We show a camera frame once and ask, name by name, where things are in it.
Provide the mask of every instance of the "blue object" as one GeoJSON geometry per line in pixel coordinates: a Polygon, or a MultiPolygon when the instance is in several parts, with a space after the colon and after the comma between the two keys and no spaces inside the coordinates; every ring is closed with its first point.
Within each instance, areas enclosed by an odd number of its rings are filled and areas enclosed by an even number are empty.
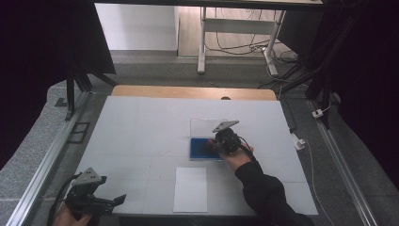
{"type": "Polygon", "coordinates": [[[191,160],[222,160],[218,153],[211,151],[207,145],[208,138],[191,138],[191,160]]]}

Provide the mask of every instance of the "white paper sheet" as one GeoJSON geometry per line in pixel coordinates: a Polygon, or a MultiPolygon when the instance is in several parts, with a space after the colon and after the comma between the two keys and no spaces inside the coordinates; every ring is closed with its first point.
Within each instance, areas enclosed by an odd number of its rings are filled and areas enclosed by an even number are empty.
{"type": "Polygon", "coordinates": [[[206,168],[176,168],[173,212],[207,212],[206,168]]]}

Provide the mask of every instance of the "black sleeve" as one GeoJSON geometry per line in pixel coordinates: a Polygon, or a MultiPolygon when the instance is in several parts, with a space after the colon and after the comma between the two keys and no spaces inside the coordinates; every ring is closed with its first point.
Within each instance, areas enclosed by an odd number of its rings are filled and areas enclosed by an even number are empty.
{"type": "Polygon", "coordinates": [[[279,226],[313,226],[309,218],[297,214],[285,200],[284,186],[279,179],[265,175],[257,161],[235,171],[243,183],[247,204],[265,221],[279,226]]]}

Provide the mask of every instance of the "gray carpet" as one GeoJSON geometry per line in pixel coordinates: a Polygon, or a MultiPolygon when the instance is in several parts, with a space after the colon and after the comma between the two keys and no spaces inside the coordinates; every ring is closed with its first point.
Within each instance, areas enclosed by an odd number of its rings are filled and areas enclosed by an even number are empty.
{"type": "MultiPolygon", "coordinates": [[[[188,86],[222,88],[257,88],[268,83],[262,61],[248,64],[225,63],[209,60],[206,74],[197,75],[195,60],[182,59],[180,62],[116,64],[118,75],[110,75],[121,84],[150,86],[188,86]]],[[[279,66],[280,73],[289,67],[279,66]]],[[[26,225],[44,225],[48,209],[61,184],[74,174],[79,159],[86,148],[89,136],[110,94],[111,88],[95,77],[90,77],[94,89],[89,95],[84,114],[78,122],[89,122],[88,135],[82,143],[67,143],[59,161],[56,162],[50,180],[40,193],[26,225]]],[[[319,216],[311,217],[315,225],[329,225],[321,204],[335,225],[363,225],[356,206],[353,204],[346,187],[329,154],[327,146],[316,127],[314,118],[304,98],[304,89],[294,89],[281,95],[280,101],[290,128],[299,138],[308,141],[307,148],[299,151],[298,156],[311,185],[311,153],[313,157],[314,186],[321,203],[316,202],[319,216]]],[[[58,98],[65,98],[65,83],[49,89],[48,102],[31,133],[0,172],[0,225],[5,225],[30,178],[35,173],[46,150],[53,141],[59,126],[63,123],[66,107],[54,107],[58,98]]],[[[330,109],[331,131],[344,150],[343,154],[358,180],[367,201],[375,212],[381,225],[395,225],[399,222],[399,194],[391,184],[373,156],[346,126],[337,113],[337,106],[330,109]]],[[[70,140],[79,140],[79,135],[70,136],[70,140]]],[[[101,225],[118,225],[118,218],[105,217],[101,225]]]]}

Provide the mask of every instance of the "metal rail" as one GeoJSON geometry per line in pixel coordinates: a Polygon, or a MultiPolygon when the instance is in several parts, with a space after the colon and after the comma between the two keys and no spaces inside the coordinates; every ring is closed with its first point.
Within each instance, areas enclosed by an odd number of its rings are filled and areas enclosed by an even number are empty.
{"type": "MultiPolygon", "coordinates": [[[[311,110],[314,110],[314,107],[312,106],[310,101],[308,101],[308,105],[311,110]]],[[[359,188],[358,183],[356,182],[350,168],[346,164],[346,161],[341,153],[340,148],[337,145],[337,142],[334,139],[334,136],[320,120],[316,120],[316,123],[328,147],[332,159],[337,166],[338,172],[343,178],[346,189],[348,190],[349,195],[352,197],[353,203],[355,204],[355,207],[359,212],[359,216],[363,221],[363,224],[366,226],[377,226],[378,223],[375,219],[372,209],[370,208],[369,203],[366,201],[363,192],[359,188]]]]}
{"type": "Polygon", "coordinates": [[[70,121],[66,121],[65,124],[60,128],[56,138],[47,150],[46,155],[41,161],[38,170],[30,181],[26,191],[18,202],[17,207],[14,209],[11,217],[8,220],[7,226],[23,225],[26,220],[33,203],[38,197],[41,187],[45,183],[47,176],[49,175],[54,163],[56,162],[59,154],[61,153],[62,147],[68,139],[68,136],[82,113],[82,108],[88,97],[87,92],[83,92],[76,104],[76,111],[73,114],[70,121]]]}

